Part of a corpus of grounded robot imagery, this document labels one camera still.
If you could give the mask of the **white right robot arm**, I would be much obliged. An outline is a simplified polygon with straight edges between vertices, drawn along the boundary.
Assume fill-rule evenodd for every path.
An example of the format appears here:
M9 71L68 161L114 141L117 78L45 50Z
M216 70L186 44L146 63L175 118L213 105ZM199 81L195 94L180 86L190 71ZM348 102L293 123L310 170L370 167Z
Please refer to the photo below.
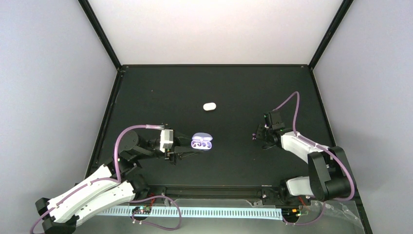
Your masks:
M345 151L338 146L327 147L312 142L299 132L286 128L279 111L264 114L265 124L260 124L253 139L265 142L263 149L278 147L288 151L308 166L308 175L280 182L278 199L283 204L292 203L298 196L319 201L350 200L356 192L352 172L348 169Z

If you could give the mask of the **purple earbud charging case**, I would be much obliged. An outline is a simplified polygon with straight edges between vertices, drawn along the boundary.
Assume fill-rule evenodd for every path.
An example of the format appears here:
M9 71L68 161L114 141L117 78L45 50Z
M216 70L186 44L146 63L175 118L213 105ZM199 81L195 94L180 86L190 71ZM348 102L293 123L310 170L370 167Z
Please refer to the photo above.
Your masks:
M192 136L191 147L197 150L210 150L212 149L212 135L208 133L195 133Z

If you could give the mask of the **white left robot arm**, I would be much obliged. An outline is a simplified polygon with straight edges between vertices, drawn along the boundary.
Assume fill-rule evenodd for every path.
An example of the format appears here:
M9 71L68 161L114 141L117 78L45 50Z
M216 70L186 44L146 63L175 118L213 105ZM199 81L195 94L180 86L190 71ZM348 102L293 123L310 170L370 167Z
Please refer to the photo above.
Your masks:
M36 201L45 234L72 234L76 228L99 212L122 203L151 202L150 187L142 175L139 161L164 158L176 164L178 158L197 155L212 148L212 135L186 136L164 125L134 125L117 137L113 160L54 198Z

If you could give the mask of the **white earbud charging case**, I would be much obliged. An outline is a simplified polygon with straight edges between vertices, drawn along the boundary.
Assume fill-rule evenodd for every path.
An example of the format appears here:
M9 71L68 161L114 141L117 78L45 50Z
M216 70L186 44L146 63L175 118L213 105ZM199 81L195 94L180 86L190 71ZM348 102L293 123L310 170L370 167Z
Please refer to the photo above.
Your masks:
M209 103L205 103L205 104L203 105L203 109L204 109L205 111L213 111L213 110L216 109L216 107L217 107L217 105L216 105L215 102L209 102Z

